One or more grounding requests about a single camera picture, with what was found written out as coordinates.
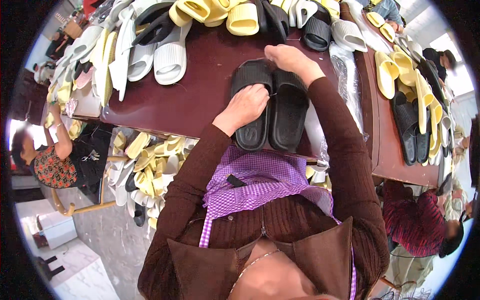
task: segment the woman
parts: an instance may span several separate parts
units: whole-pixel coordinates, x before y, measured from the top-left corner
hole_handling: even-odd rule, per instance
[[[91,186],[102,177],[107,162],[111,133],[87,125],[74,141],[60,118],[60,106],[50,105],[50,112],[57,127],[58,142],[53,143],[48,129],[45,130],[48,147],[34,148],[33,138],[26,129],[13,136],[12,157],[19,168],[29,166],[33,176],[41,183],[54,188]]]
[[[318,64],[298,49],[267,46],[265,56],[309,88],[328,143],[335,217],[321,208],[330,204],[330,195],[323,197],[320,189],[311,197],[319,190],[306,182],[304,159],[246,154],[231,145],[235,130],[257,119],[269,99],[263,85],[247,86],[204,129],[168,186],[138,279],[146,299],[364,299],[387,270],[371,160],[347,106]],[[296,182],[265,176],[267,169],[284,169]],[[233,188],[228,174],[247,185]],[[250,185],[259,190],[246,200]],[[250,203],[252,198],[263,204]],[[225,208],[232,200],[252,206],[212,215],[219,208],[212,205]]]

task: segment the black shoe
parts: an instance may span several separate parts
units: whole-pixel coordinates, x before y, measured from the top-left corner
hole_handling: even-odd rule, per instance
[[[133,217],[135,224],[138,227],[142,227],[145,223],[145,206],[141,206],[135,203],[135,216]]]

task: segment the slipper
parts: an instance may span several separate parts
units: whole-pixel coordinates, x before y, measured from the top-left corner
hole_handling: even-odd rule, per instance
[[[390,105],[402,145],[403,160],[407,166],[412,166],[417,161],[415,129],[418,125],[418,114],[402,92],[395,94]]]
[[[268,141],[278,151],[295,153],[303,133],[309,100],[301,79],[277,69],[273,74],[275,93],[270,114]]]
[[[424,134],[427,131],[427,106],[433,102],[433,94],[428,86],[425,78],[420,74],[418,69],[415,69],[415,73],[417,74],[417,80],[415,81],[415,86],[417,87],[417,96],[418,96],[418,103],[419,103],[419,128],[420,133]],[[431,111],[431,119],[433,121],[434,114]]]
[[[413,110],[418,115],[418,100],[412,102]],[[428,154],[430,151],[430,135],[432,134],[432,126],[430,119],[430,110],[427,110],[427,132],[422,134],[418,126],[415,128],[415,137],[417,140],[417,161],[420,164],[428,162]]]
[[[136,159],[137,156],[141,153],[141,151],[144,148],[145,143],[150,141],[150,135],[141,132],[137,135],[135,140],[128,146],[128,149],[126,150],[127,156],[131,159]]]
[[[170,19],[172,19],[173,23],[175,23],[175,25],[178,27],[185,26],[193,19],[188,14],[184,13],[181,9],[178,8],[176,1],[168,10],[168,15],[170,16]]]
[[[317,10],[317,4],[314,1],[298,0],[295,5],[297,28],[304,27]]]
[[[400,79],[400,81],[408,86],[415,86],[417,74],[413,70],[412,59],[403,51],[390,52],[390,58],[398,66],[398,78]]]
[[[112,79],[110,77],[110,70],[108,65],[115,59],[115,45],[117,43],[117,33],[114,31],[108,35],[105,44],[105,51],[103,53],[103,60],[101,66],[97,69],[95,74],[96,88],[100,96],[100,103],[102,107],[107,106],[110,96],[112,96]]]
[[[133,47],[130,53],[127,71],[127,79],[129,81],[138,81],[150,72],[153,66],[155,49],[156,44],[147,46],[137,45]]]
[[[385,24],[385,19],[377,12],[368,12],[366,16],[375,27],[380,27]]]
[[[412,58],[417,62],[420,62],[423,57],[420,44],[414,41],[408,41],[407,44],[408,44],[408,50],[410,51]]]
[[[205,0],[177,0],[177,7],[193,19],[203,23],[210,14],[210,7],[207,3]]]
[[[302,41],[306,46],[319,52],[328,50],[331,34],[330,26],[315,17],[310,18],[303,30]]]
[[[380,92],[387,98],[395,96],[394,80],[399,75],[398,66],[385,53],[375,52],[375,64],[377,66],[377,83]]]
[[[99,26],[90,26],[85,29],[82,33],[82,36],[77,38],[80,39],[73,49],[73,55],[70,58],[70,61],[79,60],[84,57],[88,52],[90,52],[93,47],[95,47],[97,40],[100,38],[100,35],[104,29]]]
[[[132,46],[140,44],[146,46],[163,41],[173,30],[175,23],[170,19],[168,12],[156,18],[132,42]]]
[[[332,35],[340,46],[345,45],[361,52],[368,51],[358,26],[353,22],[344,20],[333,22]]]
[[[398,91],[402,92],[405,95],[405,97],[407,97],[408,102],[413,102],[413,100],[417,99],[417,94],[413,91],[411,87],[403,84],[401,81],[397,81],[397,85],[398,85]]]
[[[268,0],[263,0],[262,5],[264,7],[265,18],[267,20],[268,33],[275,41],[274,45],[286,44],[288,31],[285,30],[283,23],[287,21],[287,25],[289,24],[288,16],[286,16],[286,19],[284,18],[283,13],[285,12],[282,9],[281,11],[283,13],[281,13],[280,16],[277,15],[273,5],[271,5]]]
[[[92,75],[93,75],[93,67],[91,67],[87,73],[82,72],[80,76],[77,78],[77,88],[82,89],[84,88],[87,83],[92,81]]]
[[[450,120],[448,114],[442,110],[442,118],[440,119],[440,138],[442,146],[445,148],[448,147],[448,130],[450,129],[450,126],[452,126],[452,121]]]
[[[244,87],[263,84],[270,95],[273,91],[272,76],[265,60],[247,60],[232,74],[230,99]],[[270,118],[270,105],[267,103],[262,114],[249,124],[235,131],[237,147],[245,151],[259,151],[267,140],[267,126]]]
[[[93,64],[95,68],[99,68],[103,61],[103,53],[105,52],[105,44],[107,43],[108,35],[110,31],[107,29],[103,29],[100,37],[96,41],[95,47],[92,50],[92,54],[90,55],[90,62]]]
[[[395,39],[395,30],[389,23],[380,26],[380,32],[390,43],[393,43]]]
[[[235,36],[253,36],[259,29],[255,4],[240,4],[228,12],[227,30],[231,34]]]

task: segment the dark hair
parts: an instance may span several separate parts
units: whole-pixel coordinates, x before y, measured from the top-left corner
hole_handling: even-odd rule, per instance
[[[12,158],[13,162],[17,166],[17,168],[23,168],[26,165],[26,161],[21,157],[21,154],[24,150],[24,139],[25,135],[27,134],[26,129],[21,129],[15,132],[13,135],[12,140]]]
[[[458,226],[458,231],[456,232],[456,236],[451,240],[444,239],[444,241],[442,242],[442,245],[440,246],[440,252],[438,253],[440,258],[444,258],[445,256],[452,254],[453,251],[455,251],[460,246],[462,239],[463,239],[463,223],[462,221],[460,221],[460,226]]]

